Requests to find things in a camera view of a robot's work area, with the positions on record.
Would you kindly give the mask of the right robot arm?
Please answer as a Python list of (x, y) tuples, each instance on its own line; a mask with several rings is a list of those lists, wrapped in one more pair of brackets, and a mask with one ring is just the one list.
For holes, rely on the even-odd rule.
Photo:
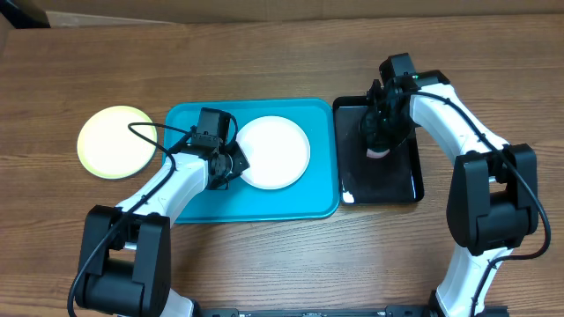
[(438, 70), (392, 72), (374, 81), (367, 103), (359, 128), (370, 157), (388, 157), (421, 127), (453, 165), (446, 218), (456, 246), (426, 314), (492, 314), (485, 297), (499, 267), (537, 258), (550, 244), (534, 151), (495, 135)]

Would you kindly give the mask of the white pink round plate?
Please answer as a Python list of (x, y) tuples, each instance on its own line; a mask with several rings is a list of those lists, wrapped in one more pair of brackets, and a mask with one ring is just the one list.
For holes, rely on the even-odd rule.
[(308, 137), (299, 125), (285, 117), (256, 118), (238, 132), (236, 141), (249, 162), (241, 177), (255, 188), (286, 188), (308, 168)]

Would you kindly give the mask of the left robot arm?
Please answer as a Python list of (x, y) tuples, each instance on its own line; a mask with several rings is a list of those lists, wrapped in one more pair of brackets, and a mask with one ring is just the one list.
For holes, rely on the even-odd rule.
[(205, 190), (226, 188), (249, 168), (238, 144), (185, 144), (167, 151), (160, 170), (115, 207), (87, 214), (78, 273), (67, 310), (120, 316), (191, 316), (194, 302), (171, 287), (171, 227)]

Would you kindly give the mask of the yellow-green round plate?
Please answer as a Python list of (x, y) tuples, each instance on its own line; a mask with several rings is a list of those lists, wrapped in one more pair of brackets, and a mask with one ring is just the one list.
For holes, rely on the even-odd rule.
[(151, 118), (130, 106), (113, 106), (89, 118), (78, 134), (82, 166), (109, 180), (127, 178), (150, 163), (158, 140)]

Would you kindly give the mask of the green scrubbing sponge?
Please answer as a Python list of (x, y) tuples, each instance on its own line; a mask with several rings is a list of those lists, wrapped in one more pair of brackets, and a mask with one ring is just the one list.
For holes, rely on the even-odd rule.
[(367, 157), (371, 159), (381, 159), (387, 156), (390, 153), (390, 150), (385, 151), (373, 151), (371, 149), (367, 149)]

